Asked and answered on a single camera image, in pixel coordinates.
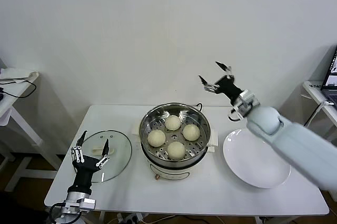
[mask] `cable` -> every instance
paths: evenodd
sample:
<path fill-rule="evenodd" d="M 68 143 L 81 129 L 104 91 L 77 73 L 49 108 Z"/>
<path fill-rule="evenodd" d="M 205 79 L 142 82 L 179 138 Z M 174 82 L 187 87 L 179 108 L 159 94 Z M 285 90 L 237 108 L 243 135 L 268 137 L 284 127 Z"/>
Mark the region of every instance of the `cable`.
<path fill-rule="evenodd" d="M 193 219 L 193 218 L 187 217 L 186 215 L 183 215 L 183 217 L 185 217 L 188 220 L 197 220 L 197 221 L 202 221 L 204 223 L 210 224 L 207 220 L 204 220 L 204 219 Z"/>
<path fill-rule="evenodd" d="M 202 103 L 198 103 L 197 105 L 196 105 L 196 107 L 198 107 L 200 105 L 200 112 L 201 112 L 201 110 L 202 110 Z"/>
<path fill-rule="evenodd" d="M 159 220 L 156 220 L 156 221 L 153 221 L 153 222 L 145 222 L 144 220 L 141 220 L 142 223 L 145 223 L 145 224 L 155 224 L 161 220 L 166 220 L 166 219 L 170 219 L 170 218 L 173 218 L 173 217 L 176 217 L 177 215 L 171 215 L 171 216 L 167 216 L 165 218 L 162 218 L 162 219 L 159 219 Z"/>
<path fill-rule="evenodd" d="M 7 94 L 7 95 L 9 95 L 9 96 L 13 96 L 13 97 L 18 98 L 18 99 L 24 99 L 24 98 L 27 98 L 27 97 L 29 97 L 30 95 L 32 95 L 33 92 L 36 90 L 36 85 L 35 85 L 34 83 L 31 83 L 30 81 L 25 81 L 25 82 L 30 83 L 31 85 L 34 86 L 34 89 L 31 91 L 31 93 L 29 93 L 29 94 L 27 94 L 27 95 L 25 95 L 25 96 L 15 96 L 15 95 L 12 95 L 12 94 L 10 94 L 10 93 L 5 92 L 5 91 L 3 90 L 3 88 L 0 88 L 0 93 L 5 93 L 5 94 Z"/>
<path fill-rule="evenodd" d="M 53 212 L 54 208 L 55 207 L 63 207 L 63 206 L 65 206 L 65 203 L 56 203 L 56 204 L 53 204 L 52 207 L 50 208 L 50 210 L 49 210 L 49 218 L 50 218 L 50 220 L 51 220 L 51 222 L 53 224 L 56 224 L 56 221 L 54 220 L 54 218 L 52 216 L 52 212 Z M 78 221 L 78 219 L 81 217 L 81 215 L 82 215 L 82 212 L 79 212 L 79 214 L 77 215 L 77 217 L 74 220 L 66 222 L 64 224 L 73 224 L 73 223 L 75 223 L 76 221 Z"/>
<path fill-rule="evenodd" d="M 332 211 L 332 213 L 337 216 L 337 214 L 329 207 L 330 211 Z"/>
<path fill-rule="evenodd" d="M 229 120 L 232 121 L 232 122 L 237 122 L 237 121 L 240 121 L 240 119 L 232 119 L 230 116 L 228 116 Z"/>
<path fill-rule="evenodd" d="M 109 221 L 107 224 L 110 224 L 111 222 L 113 222 L 114 220 L 117 220 L 118 218 L 112 219 L 111 221 Z"/>
<path fill-rule="evenodd" d="M 216 217 L 219 219 L 219 221 L 222 222 L 222 224 L 226 224 L 219 216 L 216 216 Z"/>
<path fill-rule="evenodd" d="M 313 111 L 313 113 L 310 115 L 310 117 L 308 118 L 308 120 L 305 122 L 304 127 L 305 127 L 305 128 L 308 128 L 309 125 L 310 125 L 310 123 L 311 123 L 311 121 L 314 119 L 314 117 L 319 113 L 319 111 L 320 111 L 323 107 L 325 107 L 325 106 L 327 106 L 327 105 L 334 105 L 334 103 L 333 103 L 333 102 L 329 102 L 329 101 L 322 101 L 322 102 L 316 107 L 316 109 Z"/>
<path fill-rule="evenodd" d="M 1 85 L 5 85 L 5 84 L 12 84 L 12 83 L 16 83 L 16 82 L 0 83 L 0 84 L 1 84 Z"/>

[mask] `glass lid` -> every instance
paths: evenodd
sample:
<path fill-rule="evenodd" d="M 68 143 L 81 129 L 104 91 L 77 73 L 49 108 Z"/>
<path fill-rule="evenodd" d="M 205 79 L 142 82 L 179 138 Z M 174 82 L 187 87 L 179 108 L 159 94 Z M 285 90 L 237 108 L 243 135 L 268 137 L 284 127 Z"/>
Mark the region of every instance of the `glass lid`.
<path fill-rule="evenodd" d="M 132 147 L 128 137 L 114 130 L 101 131 L 84 140 L 82 152 L 84 155 L 102 158 L 102 151 L 106 139 L 109 140 L 110 159 L 102 169 L 93 175 L 93 183 L 101 183 L 117 177 L 127 166 L 132 154 Z"/>

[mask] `steamer basket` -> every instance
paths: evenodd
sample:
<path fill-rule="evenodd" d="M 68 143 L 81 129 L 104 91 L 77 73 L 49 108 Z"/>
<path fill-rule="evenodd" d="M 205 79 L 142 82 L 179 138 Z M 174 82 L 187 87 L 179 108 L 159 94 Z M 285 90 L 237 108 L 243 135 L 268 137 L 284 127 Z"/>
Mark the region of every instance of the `steamer basket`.
<path fill-rule="evenodd" d="M 169 115 L 176 115 L 182 125 L 175 131 L 165 127 L 165 120 Z M 200 137 L 196 141 L 188 141 L 183 136 L 183 129 L 188 124 L 195 124 L 200 129 Z M 158 148 L 152 147 L 147 141 L 152 130 L 161 130 L 165 133 L 166 140 Z M 207 144 L 211 136 L 211 128 L 207 118 L 196 108 L 181 104 L 162 104 L 150 110 L 142 119 L 139 136 L 145 155 L 155 164 L 166 169 L 185 169 L 198 163 L 206 154 Z M 167 154 L 170 143 L 178 141 L 185 145 L 186 153 L 182 160 L 171 160 Z"/>

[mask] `wooden floor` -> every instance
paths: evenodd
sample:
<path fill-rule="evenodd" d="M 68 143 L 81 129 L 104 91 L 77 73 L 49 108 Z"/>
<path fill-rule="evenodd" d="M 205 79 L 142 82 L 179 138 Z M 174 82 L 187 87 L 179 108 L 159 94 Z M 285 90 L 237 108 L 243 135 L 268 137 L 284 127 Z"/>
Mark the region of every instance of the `wooden floor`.
<path fill-rule="evenodd" d="M 0 174 L 0 191 L 2 192 L 2 197 L 9 197 L 16 202 L 17 205 L 38 210 L 44 211 L 46 207 L 44 206 L 44 198 L 52 185 L 52 180 L 49 179 L 30 179 L 30 178 L 21 178 L 19 183 L 17 184 L 14 192 L 12 193 L 4 193 L 4 189 L 9 182 L 11 176 L 15 172 L 16 168 L 20 164 L 23 157 L 27 155 L 23 154 L 14 154 L 16 156 L 16 160 L 14 162 L 9 162 Z M 47 163 L 40 155 L 31 155 L 33 156 L 32 161 L 30 162 L 28 169 L 41 169 L 41 170 L 53 170 L 53 168 Z M 337 203 L 332 200 L 329 193 L 323 191 L 323 196 L 328 204 L 328 206 L 337 213 Z M 108 212 L 105 214 L 105 224 L 107 224 L 110 220 L 116 218 L 116 212 Z M 164 215 L 149 215 L 144 221 L 152 222 L 159 220 Z M 217 217 L 214 216 L 189 216 L 193 219 L 202 219 L 211 224 L 222 224 Z M 254 224 L 255 220 L 253 217 L 221 217 L 221 219 L 225 222 L 225 224 Z M 207 222 L 202 220 L 189 220 L 183 216 L 174 217 L 172 219 L 162 220 L 160 224 L 202 224 Z M 109 224 L 117 224 L 117 220 L 110 222 Z M 326 216 L 310 216 L 310 217 L 300 217 L 296 219 L 292 224 L 337 224 L 337 216 L 330 211 L 330 213 Z"/>

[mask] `table leg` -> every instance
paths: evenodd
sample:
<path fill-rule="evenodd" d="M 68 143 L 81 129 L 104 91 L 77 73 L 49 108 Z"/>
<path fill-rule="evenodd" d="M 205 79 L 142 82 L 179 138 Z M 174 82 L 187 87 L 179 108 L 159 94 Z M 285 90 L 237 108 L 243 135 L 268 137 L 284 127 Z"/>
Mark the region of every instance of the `table leg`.
<path fill-rule="evenodd" d="M 0 164 L 0 172 L 3 171 L 8 163 L 9 159 L 7 157 L 5 157 L 5 159 L 2 161 L 2 163 Z"/>
<path fill-rule="evenodd" d="M 325 133 L 325 135 L 323 136 L 324 139 L 326 139 L 327 141 L 332 141 L 333 139 L 328 139 L 336 130 L 335 125 L 332 125 L 329 130 Z"/>
<path fill-rule="evenodd" d="M 31 157 L 25 157 L 20 163 L 19 167 L 16 169 L 12 178 L 8 182 L 5 191 L 12 192 L 16 184 L 19 182 L 20 178 L 42 178 L 42 179 L 54 179 L 57 171 L 55 170 L 30 170 L 26 169 Z"/>
<path fill-rule="evenodd" d="M 9 148 L 3 143 L 0 143 L 0 154 L 6 157 L 10 162 L 14 162 L 15 160 L 15 157 L 11 154 Z"/>
<path fill-rule="evenodd" d="M 328 191 L 333 201 L 337 202 L 337 191 Z"/>
<path fill-rule="evenodd" d="M 87 224 L 98 224 L 99 220 L 97 219 L 96 216 L 93 215 L 93 212 L 89 212 L 86 215 L 82 215 L 81 219 L 85 221 Z"/>
<path fill-rule="evenodd" d="M 100 218 L 98 220 L 99 224 L 103 224 L 104 223 L 104 216 L 105 216 L 105 211 L 101 211 Z"/>
<path fill-rule="evenodd" d="M 262 220 L 260 220 L 258 216 L 254 216 L 254 217 L 255 217 L 256 224 L 263 224 Z"/>
<path fill-rule="evenodd" d="M 56 170 L 61 166 L 61 160 L 55 153 L 52 153 L 45 145 L 44 141 L 37 135 L 25 119 L 12 107 L 12 118 L 15 122 L 28 134 L 31 144 L 39 151 L 39 153 L 46 159 Z"/>
<path fill-rule="evenodd" d="M 274 217 L 266 221 L 264 224 L 287 224 L 291 222 L 292 220 L 297 219 L 298 217 L 300 216 Z"/>

